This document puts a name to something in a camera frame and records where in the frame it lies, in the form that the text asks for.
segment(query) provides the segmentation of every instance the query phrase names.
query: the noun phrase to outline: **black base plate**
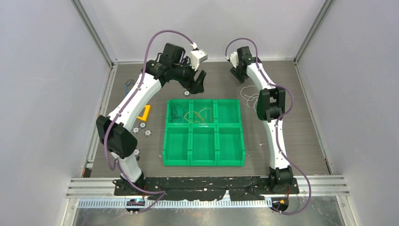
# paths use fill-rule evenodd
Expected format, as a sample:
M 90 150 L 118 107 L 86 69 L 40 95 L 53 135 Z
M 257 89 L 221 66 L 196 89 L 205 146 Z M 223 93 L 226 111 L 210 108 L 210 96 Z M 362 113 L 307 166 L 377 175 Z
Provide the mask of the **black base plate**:
M 126 180 L 116 180 L 115 196 L 141 195 L 142 193 L 133 189 Z M 145 178 L 144 189 L 147 191 L 162 191 L 167 194 L 163 200 L 200 200 L 213 201 L 223 198 L 226 190 L 229 191 L 231 201 L 264 200 L 261 195 L 286 194 L 288 187 L 284 189 L 270 190 L 265 177 L 159 177 Z M 298 194 L 297 180 L 294 178 L 290 186 L 290 194 Z M 157 196 L 148 197 L 156 200 Z

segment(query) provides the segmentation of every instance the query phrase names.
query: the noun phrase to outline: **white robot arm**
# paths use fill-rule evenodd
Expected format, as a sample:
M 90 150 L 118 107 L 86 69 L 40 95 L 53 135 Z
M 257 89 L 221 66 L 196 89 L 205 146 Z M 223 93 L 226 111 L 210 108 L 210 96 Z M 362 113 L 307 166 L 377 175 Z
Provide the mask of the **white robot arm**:
M 293 181 L 293 173 L 289 162 L 283 157 L 286 154 L 282 130 L 282 119 L 278 118 L 285 112 L 285 90 L 275 86 L 264 71 L 262 63 L 252 57 L 249 47 L 241 47 L 233 52 L 227 60 L 233 64 L 230 72 L 243 83 L 248 77 L 254 81 L 259 90 L 256 114 L 266 129 L 270 150 L 270 186 L 271 189 L 286 188 Z
M 131 130 L 141 110 L 170 80 L 178 81 L 191 94 L 204 92 L 205 71 L 201 71 L 196 80 L 194 80 L 194 76 L 198 71 L 199 64 L 207 60 L 206 52 L 195 46 L 195 49 L 190 52 L 190 56 L 182 58 L 184 53 L 184 48 L 167 43 L 158 61 L 149 60 L 146 63 L 144 77 L 143 74 L 140 74 L 138 78 L 138 81 L 143 79 L 141 86 L 137 82 L 119 106 L 109 113 L 108 117 L 100 115 L 97 118 L 96 125 L 102 144 L 104 144 L 111 119 L 116 118 L 107 139 L 106 149 L 115 159 L 118 159 L 124 172 L 121 174 L 122 177 L 133 183 L 138 183 L 138 186 L 142 184 L 144 174 L 133 154 L 137 147 L 137 140 L 131 134 Z

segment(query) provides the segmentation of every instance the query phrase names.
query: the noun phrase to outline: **cable connector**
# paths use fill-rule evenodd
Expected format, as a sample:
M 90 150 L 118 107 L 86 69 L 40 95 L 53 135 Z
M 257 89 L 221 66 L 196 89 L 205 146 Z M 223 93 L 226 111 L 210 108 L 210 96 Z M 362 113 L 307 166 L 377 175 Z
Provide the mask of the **cable connector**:
M 198 49 L 198 46 L 197 46 L 197 44 L 195 44 L 195 42 L 193 42 L 192 44 L 190 44 L 190 46 L 192 46 L 192 49 L 193 49 L 193 50 Z

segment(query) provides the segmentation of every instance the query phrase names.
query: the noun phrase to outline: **metal rail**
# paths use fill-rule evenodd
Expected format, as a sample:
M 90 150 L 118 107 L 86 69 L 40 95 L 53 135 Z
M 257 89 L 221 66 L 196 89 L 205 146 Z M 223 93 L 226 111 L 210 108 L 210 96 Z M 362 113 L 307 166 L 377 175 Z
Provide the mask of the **metal rail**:
M 304 177 L 295 177 L 299 186 L 299 194 L 290 196 L 308 196 L 309 188 Z M 308 176 L 312 196 L 348 196 L 349 191 L 343 176 Z M 66 194 L 67 199 L 72 198 L 140 198 L 142 196 L 114 196 L 115 185 L 113 180 L 119 178 L 72 178 Z M 280 194 L 264 195 L 265 197 L 281 197 Z

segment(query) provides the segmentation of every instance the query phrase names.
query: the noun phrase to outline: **white wall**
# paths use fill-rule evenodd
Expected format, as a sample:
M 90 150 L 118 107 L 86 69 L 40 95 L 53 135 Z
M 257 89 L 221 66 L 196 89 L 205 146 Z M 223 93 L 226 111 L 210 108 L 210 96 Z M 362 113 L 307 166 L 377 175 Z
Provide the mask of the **white wall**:
M 83 0 L 108 52 L 118 61 L 143 61 L 151 36 L 164 29 L 188 35 L 208 53 L 224 61 L 224 49 L 238 37 L 252 38 L 262 60 L 293 59 L 324 0 Z M 163 34 L 150 56 L 165 42 L 182 45 L 183 38 Z M 231 50 L 241 47 L 234 45 Z
M 54 226 L 109 71 L 68 0 L 0 7 L 0 225 Z
M 399 1 L 335 1 L 300 68 L 363 225 L 398 225 Z

